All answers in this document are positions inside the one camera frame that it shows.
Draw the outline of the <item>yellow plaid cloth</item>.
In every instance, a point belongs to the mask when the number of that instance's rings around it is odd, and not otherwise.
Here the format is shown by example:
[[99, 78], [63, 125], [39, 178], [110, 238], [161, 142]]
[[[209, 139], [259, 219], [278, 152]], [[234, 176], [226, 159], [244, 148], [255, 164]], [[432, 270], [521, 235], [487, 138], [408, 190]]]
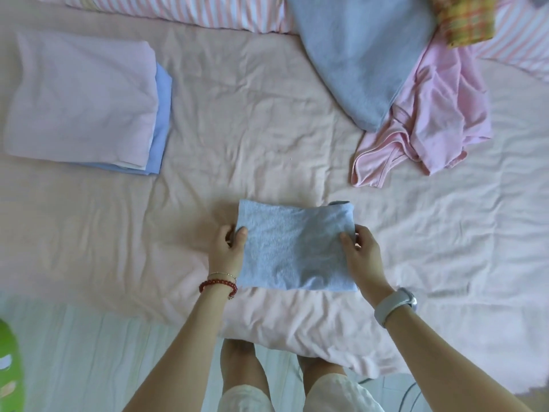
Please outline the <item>yellow plaid cloth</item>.
[[466, 47], [493, 39], [498, 0], [429, 1], [448, 47]]

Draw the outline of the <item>folded white cloth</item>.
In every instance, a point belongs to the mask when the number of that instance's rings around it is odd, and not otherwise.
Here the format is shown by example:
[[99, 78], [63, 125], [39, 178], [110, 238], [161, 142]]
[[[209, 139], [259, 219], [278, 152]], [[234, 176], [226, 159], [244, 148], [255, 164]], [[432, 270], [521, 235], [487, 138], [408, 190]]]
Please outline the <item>folded white cloth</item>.
[[114, 164], [136, 170], [144, 170], [152, 147], [156, 119], [140, 121], [127, 134], [124, 134], [117, 146]]

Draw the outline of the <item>person's leg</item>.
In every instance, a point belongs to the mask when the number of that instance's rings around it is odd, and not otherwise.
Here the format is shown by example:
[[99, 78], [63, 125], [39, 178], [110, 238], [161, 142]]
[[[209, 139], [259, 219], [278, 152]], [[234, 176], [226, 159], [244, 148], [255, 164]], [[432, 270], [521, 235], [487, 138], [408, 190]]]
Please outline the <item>person's leg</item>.
[[303, 374], [304, 386], [312, 386], [320, 377], [327, 374], [347, 375], [341, 365], [330, 363], [321, 358], [308, 358], [298, 355], [297, 359]]
[[239, 339], [224, 339], [220, 367], [223, 379], [222, 393], [237, 386], [251, 386], [259, 389], [271, 399], [268, 380], [259, 362], [255, 345]]

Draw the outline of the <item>crumpled pink garment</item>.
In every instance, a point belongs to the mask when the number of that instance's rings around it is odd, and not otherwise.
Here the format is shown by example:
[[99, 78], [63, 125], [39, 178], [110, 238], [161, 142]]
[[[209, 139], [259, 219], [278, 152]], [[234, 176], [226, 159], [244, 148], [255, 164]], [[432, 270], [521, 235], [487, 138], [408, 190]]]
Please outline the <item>crumpled pink garment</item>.
[[365, 132], [351, 167], [354, 187], [382, 187], [409, 159], [432, 175], [492, 138], [488, 88], [472, 47], [449, 48], [436, 33], [376, 132]]

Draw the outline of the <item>person's left hand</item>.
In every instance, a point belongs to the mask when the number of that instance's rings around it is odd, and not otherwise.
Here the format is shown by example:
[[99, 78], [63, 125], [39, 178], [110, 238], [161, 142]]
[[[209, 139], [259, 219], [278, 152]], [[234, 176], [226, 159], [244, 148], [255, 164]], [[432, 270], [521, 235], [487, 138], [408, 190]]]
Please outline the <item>person's left hand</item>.
[[237, 282], [242, 270], [244, 249], [232, 250], [234, 231], [231, 225], [220, 226], [217, 230], [208, 257], [209, 279]]

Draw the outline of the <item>folded lilac cloth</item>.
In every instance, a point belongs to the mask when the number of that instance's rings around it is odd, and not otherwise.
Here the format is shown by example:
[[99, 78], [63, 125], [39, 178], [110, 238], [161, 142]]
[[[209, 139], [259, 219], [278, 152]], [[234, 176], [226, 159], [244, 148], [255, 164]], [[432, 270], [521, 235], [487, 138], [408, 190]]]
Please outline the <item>folded lilac cloth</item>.
[[156, 55], [147, 41], [17, 31], [22, 78], [3, 150], [60, 163], [114, 164], [117, 146], [156, 118]]

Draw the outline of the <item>person's left forearm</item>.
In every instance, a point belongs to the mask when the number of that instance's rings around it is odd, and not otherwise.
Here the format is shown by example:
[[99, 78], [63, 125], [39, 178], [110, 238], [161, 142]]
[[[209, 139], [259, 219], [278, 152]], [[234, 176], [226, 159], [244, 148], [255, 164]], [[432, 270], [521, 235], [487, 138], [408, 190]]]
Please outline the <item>person's left forearm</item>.
[[122, 412], [201, 412], [223, 311], [236, 283], [207, 279], [186, 323]]

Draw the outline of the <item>white shorts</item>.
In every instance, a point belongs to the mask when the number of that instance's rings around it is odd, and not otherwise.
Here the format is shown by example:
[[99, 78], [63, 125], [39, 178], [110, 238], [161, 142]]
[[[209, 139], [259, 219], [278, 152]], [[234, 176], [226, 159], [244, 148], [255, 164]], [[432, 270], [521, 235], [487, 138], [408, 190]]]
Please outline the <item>white shorts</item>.
[[[217, 412], [276, 412], [269, 397], [251, 385], [221, 396]], [[306, 395], [303, 412], [385, 412], [368, 390], [341, 374], [320, 377]]]

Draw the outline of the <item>person's right leg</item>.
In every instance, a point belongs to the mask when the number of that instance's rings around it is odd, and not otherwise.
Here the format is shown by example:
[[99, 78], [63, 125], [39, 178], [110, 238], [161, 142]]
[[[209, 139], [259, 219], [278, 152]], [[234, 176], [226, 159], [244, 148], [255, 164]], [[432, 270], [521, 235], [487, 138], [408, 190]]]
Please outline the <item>person's right leg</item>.
[[304, 386], [312, 386], [320, 377], [327, 374], [347, 375], [341, 365], [330, 363], [321, 358], [308, 358], [298, 355], [297, 359], [303, 374]]

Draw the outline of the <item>folded blue cloth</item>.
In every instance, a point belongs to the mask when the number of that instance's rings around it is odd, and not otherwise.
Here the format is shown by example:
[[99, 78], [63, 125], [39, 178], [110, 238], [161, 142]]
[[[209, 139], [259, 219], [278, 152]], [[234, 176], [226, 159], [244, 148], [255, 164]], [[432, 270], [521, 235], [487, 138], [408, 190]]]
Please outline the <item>folded blue cloth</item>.
[[152, 142], [149, 149], [147, 165], [144, 169], [133, 169], [114, 164], [82, 163], [82, 166], [95, 167], [102, 170], [133, 175], [158, 175], [161, 170], [162, 159], [168, 140], [170, 129], [171, 104], [172, 104], [172, 77], [159, 64], [156, 64], [156, 87], [159, 97], [159, 108], [156, 114], [156, 124]]

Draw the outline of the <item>green plastic object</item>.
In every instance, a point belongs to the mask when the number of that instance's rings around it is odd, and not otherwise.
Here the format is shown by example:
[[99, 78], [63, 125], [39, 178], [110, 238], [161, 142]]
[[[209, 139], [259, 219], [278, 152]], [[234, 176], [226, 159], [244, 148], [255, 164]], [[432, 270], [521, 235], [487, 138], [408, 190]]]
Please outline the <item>green plastic object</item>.
[[0, 319], [0, 412], [24, 412], [23, 361], [17, 338]]

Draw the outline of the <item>grey smartwatch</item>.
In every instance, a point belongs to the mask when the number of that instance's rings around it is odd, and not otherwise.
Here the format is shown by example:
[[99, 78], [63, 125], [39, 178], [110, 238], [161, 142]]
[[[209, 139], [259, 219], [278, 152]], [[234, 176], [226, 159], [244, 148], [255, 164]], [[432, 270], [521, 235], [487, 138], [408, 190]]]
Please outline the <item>grey smartwatch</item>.
[[407, 288], [400, 287], [385, 297], [375, 308], [374, 318], [377, 323], [386, 328], [386, 322], [389, 316], [402, 306], [409, 306], [414, 312], [417, 311], [418, 300], [415, 295]]

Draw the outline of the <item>person's right hand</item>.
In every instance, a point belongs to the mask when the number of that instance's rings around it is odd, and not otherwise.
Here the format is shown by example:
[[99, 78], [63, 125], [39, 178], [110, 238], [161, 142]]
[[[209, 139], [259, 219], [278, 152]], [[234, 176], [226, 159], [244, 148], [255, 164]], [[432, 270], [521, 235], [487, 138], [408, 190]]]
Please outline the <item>person's right hand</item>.
[[364, 299], [375, 308], [394, 292], [388, 283], [381, 258], [381, 249], [371, 231], [355, 225], [355, 255], [346, 255], [347, 268]]

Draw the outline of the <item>person's right forearm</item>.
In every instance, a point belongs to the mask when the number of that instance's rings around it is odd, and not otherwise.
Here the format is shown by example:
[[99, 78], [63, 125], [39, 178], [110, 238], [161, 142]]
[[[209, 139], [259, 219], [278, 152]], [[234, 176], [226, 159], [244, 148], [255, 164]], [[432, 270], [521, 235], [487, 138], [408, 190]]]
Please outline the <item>person's right forearm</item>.
[[409, 305], [394, 309], [384, 325], [432, 412], [532, 412], [451, 347]]

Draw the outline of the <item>light blue towel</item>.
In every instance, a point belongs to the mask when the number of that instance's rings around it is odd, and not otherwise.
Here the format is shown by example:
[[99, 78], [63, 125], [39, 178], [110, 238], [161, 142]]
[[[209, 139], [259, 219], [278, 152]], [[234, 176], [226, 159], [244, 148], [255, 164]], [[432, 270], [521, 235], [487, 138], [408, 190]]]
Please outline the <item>light blue towel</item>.
[[240, 200], [236, 230], [245, 227], [239, 288], [356, 292], [340, 241], [355, 239], [353, 205], [290, 207]]

